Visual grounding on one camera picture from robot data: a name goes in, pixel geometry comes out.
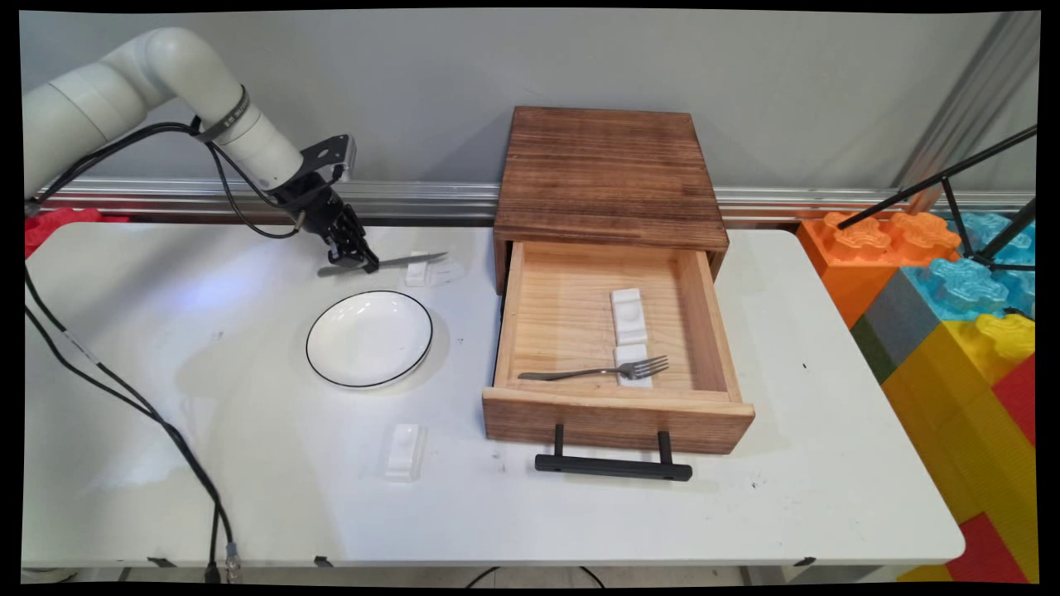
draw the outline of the white robotic arm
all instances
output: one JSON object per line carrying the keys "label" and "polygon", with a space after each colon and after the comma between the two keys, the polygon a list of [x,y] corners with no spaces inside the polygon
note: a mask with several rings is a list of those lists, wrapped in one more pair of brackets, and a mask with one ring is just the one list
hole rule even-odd
{"label": "white robotic arm", "polygon": [[[376,268],[378,259],[364,242],[353,209],[316,173],[321,163],[304,157],[248,103],[245,89],[217,53],[186,29],[144,33],[22,97],[23,198],[173,98],[191,106],[207,135],[219,133],[212,142],[260,189],[293,217],[304,217],[304,229],[320,234],[331,247],[332,263]],[[335,140],[348,145],[352,162],[352,139],[330,141]],[[334,145],[328,143],[314,145],[314,155],[317,147]],[[340,153],[347,153],[346,147]]]}

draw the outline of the power cord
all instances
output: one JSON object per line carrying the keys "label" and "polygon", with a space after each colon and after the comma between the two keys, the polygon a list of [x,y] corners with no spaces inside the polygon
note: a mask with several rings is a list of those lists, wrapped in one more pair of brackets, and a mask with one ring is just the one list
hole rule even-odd
{"label": "power cord", "polygon": [[[493,572],[495,572],[495,571],[497,571],[499,568],[500,567],[490,567],[490,568],[485,569],[484,572],[478,574],[478,577],[476,577],[475,579],[471,580],[471,583],[469,583],[467,585],[465,585],[464,589],[475,588],[475,584],[478,583],[479,581],[481,581],[483,577],[492,574]],[[583,572],[589,574],[589,577],[593,578],[593,581],[597,582],[597,585],[599,585],[600,588],[606,588],[603,584],[603,582],[600,581],[600,578],[598,578],[595,573],[590,572],[588,567],[579,566],[578,568],[580,568]]]}
{"label": "power cord", "polygon": [[[66,172],[60,174],[59,177],[56,178],[55,181],[52,182],[52,185],[48,187],[48,189],[45,192],[40,193],[40,195],[35,198],[29,199],[29,201],[37,206],[40,206],[46,200],[51,198],[55,193],[63,190],[64,187],[69,185],[71,181],[76,179],[78,176],[81,176],[88,170],[94,168],[104,159],[110,157],[111,155],[114,155],[116,153],[122,151],[123,148],[126,148],[148,137],[152,137],[154,135],[159,135],[161,133],[183,133],[191,137],[198,135],[198,130],[196,130],[192,126],[189,126],[188,124],[181,124],[180,122],[159,122],[158,124],[151,124],[144,126],[143,128],[129,133],[124,138],[114,141],[113,143],[110,143],[109,145],[96,150],[86,155],[85,157],[78,159],[73,163],[73,165],[68,168]],[[240,220],[242,220],[247,227],[249,227],[251,230],[258,232],[259,234],[265,238],[272,238],[277,240],[290,238],[296,233],[298,233],[299,229],[301,228],[300,225],[296,225],[295,228],[287,233],[273,234],[266,232],[261,228],[251,224],[250,221],[247,220],[247,217],[243,214],[243,211],[240,210],[240,207],[235,203],[235,197],[232,195],[232,190],[228,186],[228,176],[225,175],[225,169],[222,166],[220,159],[218,159],[218,156],[224,158],[225,161],[227,161],[228,164],[232,168],[232,170],[235,170],[235,172],[243,178],[243,180],[247,183],[247,186],[254,191],[254,194],[258,195],[258,198],[265,201],[265,204],[268,205],[269,207],[276,209],[280,208],[279,204],[269,200],[268,197],[266,197],[265,193],[263,193],[261,189],[259,189],[258,186],[253,183],[250,177],[247,176],[247,174],[238,165],[236,165],[235,161],[232,160],[232,158],[230,158],[228,154],[222,151],[222,148],[217,146],[214,142],[212,141],[208,142],[206,143],[206,146],[210,151],[210,156],[213,157],[214,165],[217,166],[217,176],[220,178],[220,183],[225,189],[225,196],[228,198],[228,204],[232,207],[232,211],[234,211],[235,214],[240,216]]]}
{"label": "power cord", "polygon": [[[124,137],[124,138],[122,138],[122,139],[120,139],[120,140],[118,140],[118,141],[116,141],[116,142],[113,142],[113,143],[111,143],[111,144],[103,147],[103,148],[96,150],[96,151],[94,151],[94,152],[86,155],[85,157],[78,159],[70,168],[68,168],[63,174],[60,174],[55,179],[55,181],[53,181],[52,185],[45,192],[42,192],[37,197],[29,199],[29,203],[32,203],[37,208],[39,208],[39,206],[41,204],[43,204],[46,200],[48,200],[53,195],[55,195],[57,192],[59,192],[64,187],[66,187],[67,185],[69,185],[71,181],[73,181],[74,179],[76,179],[78,176],[81,176],[82,174],[84,174],[88,170],[94,168],[96,164],[99,164],[100,162],[102,162],[106,158],[110,157],[111,155],[114,155],[116,153],[122,151],[123,148],[126,148],[126,147],[128,147],[128,146],[130,146],[130,145],[132,145],[135,143],[138,143],[138,142],[140,142],[140,141],[142,141],[142,140],[144,140],[144,139],[146,139],[148,137],[152,137],[154,135],[159,135],[161,133],[183,133],[186,135],[194,137],[194,136],[196,136],[198,134],[198,130],[196,130],[192,126],[189,126],[187,124],[181,124],[179,122],[161,122],[161,123],[158,123],[158,124],[151,124],[151,125],[144,126],[144,127],[140,128],[139,130],[135,130],[135,132],[130,133],[129,135],[127,135],[126,137]],[[269,233],[269,232],[266,232],[266,231],[258,228],[253,224],[251,224],[250,221],[247,220],[247,217],[243,214],[243,212],[240,210],[238,206],[235,203],[235,197],[232,195],[231,188],[228,185],[228,177],[225,175],[225,169],[224,169],[224,166],[222,166],[220,158],[224,158],[225,161],[227,161],[228,164],[241,177],[243,177],[243,179],[246,181],[247,186],[249,186],[250,189],[253,190],[254,194],[257,194],[259,198],[261,198],[263,201],[265,201],[270,207],[279,208],[280,206],[278,204],[271,201],[271,200],[269,200],[266,197],[266,195],[253,183],[253,181],[250,180],[250,177],[247,176],[247,174],[245,172],[243,172],[243,170],[224,151],[222,151],[220,147],[218,147],[215,143],[208,142],[208,143],[206,143],[206,146],[210,151],[210,156],[213,158],[214,165],[216,165],[216,168],[217,168],[217,176],[220,178],[222,186],[225,189],[225,195],[228,198],[228,204],[232,207],[232,211],[234,211],[235,214],[238,215],[240,220],[242,220],[243,223],[246,224],[247,227],[249,227],[251,230],[258,232],[259,234],[261,234],[263,236],[271,238],[271,239],[278,239],[278,240],[290,238],[290,236],[295,235],[296,233],[298,233],[298,231],[301,229],[301,225],[302,225],[303,218],[300,218],[295,224],[294,229],[292,229],[289,232],[283,233],[283,234]],[[40,299],[39,294],[37,294],[37,288],[33,284],[33,280],[30,277],[29,266],[25,266],[25,284],[26,284],[26,287],[30,290],[30,294],[33,297],[34,302],[37,304],[37,308],[39,308],[40,311],[45,314],[45,316],[48,317],[48,319],[52,322],[52,325],[55,326],[55,328],[58,329],[59,332],[61,332],[64,335],[66,335],[67,338],[78,350],[81,350],[81,352],[83,354],[85,354],[85,356],[88,357],[89,361],[91,361],[93,364],[95,364],[95,366],[100,370],[102,370],[107,376],[109,376],[114,382],[117,382],[119,385],[121,385],[123,388],[125,388],[125,390],[127,390],[140,403],[136,403],[135,401],[132,401],[128,397],[123,396],[122,393],[120,393],[120,392],[113,390],[112,388],[104,385],[103,383],[100,383],[95,379],[92,379],[91,376],[89,376],[88,374],[86,374],[81,369],[78,369],[78,368],[74,367],[73,365],[71,365],[70,362],[67,361],[63,356],[63,354],[58,351],[58,348],[56,348],[55,343],[52,340],[51,336],[45,330],[43,326],[40,323],[40,321],[37,319],[37,317],[30,310],[30,306],[25,305],[25,315],[30,318],[30,321],[33,323],[33,326],[40,333],[41,337],[45,339],[45,343],[48,345],[48,348],[51,350],[52,354],[55,355],[56,360],[58,360],[59,363],[64,367],[66,367],[68,370],[70,370],[73,373],[75,373],[77,376],[81,376],[82,379],[84,379],[85,381],[87,381],[90,384],[94,385],[95,387],[98,387],[98,388],[100,388],[100,389],[102,389],[102,390],[104,390],[104,391],[106,391],[106,392],[114,396],[119,400],[121,400],[121,401],[125,402],[126,404],[132,406],[134,408],[136,408],[138,411],[140,411],[144,416],[146,416],[146,417],[151,418],[152,420],[154,420],[155,422],[157,422],[160,426],[162,426],[162,428],[165,431],[165,433],[173,440],[174,444],[177,446],[177,450],[180,451],[180,454],[184,457],[184,460],[188,461],[188,466],[192,469],[192,472],[195,474],[196,478],[198,478],[199,483],[202,485],[202,487],[206,489],[207,493],[210,495],[210,497],[214,502],[213,527],[212,527],[211,536],[210,536],[210,560],[209,560],[209,563],[207,564],[207,571],[206,571],[206,574],[205,574],[205,580],[206,580],[207,583],[219,583],[220,582],[220,573],[219,573],[219,571],[217,571],[217,563],[216,563],[216,543],[217,543],[217,529],[218,529],[217,525],[218,525],[218,521],[219,521],[222,523],[222,525],[224,526],[224,528],[225,528],[225,537],[226,537],[227,542],[228,542],[227,546],[226,546],[226,554],[227,554],[227,557],[226,557],[226,571],[227,571],[227,575],[228,575],[228,581],[230,583],[238,581],[238,574],[240,574],[240,569],[241,569],[241,563],[240,563],[238,550],[237,550],[236,545],[235,545],[235,540],[233,539],[233,536],[232,536],[232,527],[231,527],[231,524],[230,524],[230,522],[228,520],[228,513],[225,511],[224,506],[220,504],[220,495],[218,494],[216,487],[213,485],[213,481],[210,479],[210,476],[206,473],[206,470],[204,470],[202,467],[201,467],[201,464],[199,464],[198,459],[196,459],[195,455],[191,451],[191,448],[188,445],[187,441],[184,441],[183,436],[180,434],[179,431],[177,431],[176,427],[174,427],[172,424],[170,424],[164,419],[162,419],[161,415],[159,415],[158,410],[156,410],[154,408],[154,406],[152,406],[151,402],[148,402],[143,396],[141,396],[136,389],[134,389],[121,376],[119,376],[112,370],[110,370],[109,368],[107,368],[103,363],[101,363],[98,360],[95,360],[94,356],[92,356],[83,346],[81,346],[81,344],[77,343],[77,340],[67,330],[67,328],[63,323],[60,323],[58,321],[58,319],[55,318],[55,316],[52,314],[52,312],[48,309],[48,306]]]}

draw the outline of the floor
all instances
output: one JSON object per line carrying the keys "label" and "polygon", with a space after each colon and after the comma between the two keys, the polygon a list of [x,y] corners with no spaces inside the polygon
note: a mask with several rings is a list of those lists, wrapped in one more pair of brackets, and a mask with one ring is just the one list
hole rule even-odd
{"label": "floor", "polygon": [[[798,572],[774,569],[776,581],[791,581]],[[884,566],[859,582],[889,582],[909,567]],[[285,585],[349,585],[378,588],[464,588],[487,567],[258,567],[244,568],[244,583]],[[748,585],[764,577],[741,567],[606,567],[589,569],[607,588],[701,588]],[[81,569],[69,581],[162,581],[199,583],[204,569],[195,567],[135,567]],[[501,567],[483,577],[485,588],[588,588],[596,582],[580,567]]]}

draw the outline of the wooden lid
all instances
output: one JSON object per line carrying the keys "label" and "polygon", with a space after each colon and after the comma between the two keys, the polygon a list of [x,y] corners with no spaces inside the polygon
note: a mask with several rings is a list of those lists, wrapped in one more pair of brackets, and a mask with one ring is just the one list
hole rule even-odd
{"label": "wooden lid", "polygon": [[728,247],[688,113],[516,107],[494,230],[517,241]]}

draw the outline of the toy building block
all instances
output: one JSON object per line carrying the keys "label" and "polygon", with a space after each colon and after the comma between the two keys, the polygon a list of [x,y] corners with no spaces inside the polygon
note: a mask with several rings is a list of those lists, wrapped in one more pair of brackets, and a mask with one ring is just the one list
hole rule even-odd
{"label": "toy building block", "polygon": [[979,315],[975,321],[943,321],[893,374],[902,375],[938,430],[1034,350],[1034,321]]}
{"label": "toy building block", "polygon": [[1035,321],[1024,316],[979,315],[974,321],[942,325],[990,386],[1035,353]]}
{"label": "toy building block", "polygon": [[[968,231],[968,240],[976,250],[982,250],[1011,223],[1011,220],[1000,213],[967,213],[961,215],[961,221]],[[953,222],[950,222],[949,227],[951,230],[956,229]],[[960,251],[964,253],[964,246],[960,247]],[[997,251],[996,258],[1032,264],[1035,262],[1035,224],[1031,223],[1023,231],[1015,234],[1015,238]]]}
{"label": "toy building block", "polygon": [[902,267],[865,312],[896,366],[943,320],[971,320],[984,312],[1004,316],[1008,290],[968,259],[935,259],[929,267]]}
{"label": "toy building block", "polygon": [[[1005,264],[1032,264],[1018,263],[1011,259],[999,259],[997,262]],[[1008,288],[1007,306],[1020,309],[1024,313],[1034,316],[1035,312],[1035,271],[1017,271],[1010,269],[997,269],[993,273],[993,278],[999,283]]]}
{"label": "toy building block", "polygon": [[990,390],[939,428],[938,438],[1023,575],[1037,583],[1035,448]]}
{"label": "toy building block", "polygon": [[853,213],[828,213],[806,221],[796,235],[832,301],[852,328],[899,266],[926,265],[932,258],[956,259],[959,238],[931,213],[897,213],[882,224],[872,217],[845,230],[838,224]]}
{"label": "toy building block", "polygon": [[1035,354],[999,381],[993,392],[1030,444],[1035,445]]}
{"label": "toy building block", "polygon": [[853,327],[898,268],[886,252],[890,236],[869,217],[845,230],[836,228],[852,213],[828,213],[806,221],[796,236],[847,328]]}
{"label": "toy building block", "polygon": [[960,524],[965,554],[946,564],[955,581],[1027,583],[986,513]]}
{"label": "toy building block", "polygon": [[943,449],[935,430],[928,424],[905,380],[900,374],[891,374],[883,383],[883,392],[953,519],[960,524],[982,513],[983,506]]}
{"label": "toy building block", "polygon": [[980,313],[1000,313],[1008,288],[994,281],[990,269],[969,259],[935,259],[917,269],[916,280],[940,320],[970,320]]}
{"label": "toy building block", "polygon": [[854,343],[858,344],[862,355],[865,356],[865,362],[868,363],[872,376],[876,376],[876,382],[882,384],[895,371],[895,363],[887,355],[887,351],[883,349],[883,344],[880,344],[880,338],[876,336],[872,326],[863,316],[850,328],[850,334],[853,335]]}
{"label": "toy building block", "polygon": [[960,246],[960,236],[947,229],[946,220],[931,213],[895,213],[884,224],[890,248],[901,264],[917,265],[947,259]]}
{"label": "toy building block", "polygon": [[898,581],[953,581],[946,565],[921,565],[898,576]]}

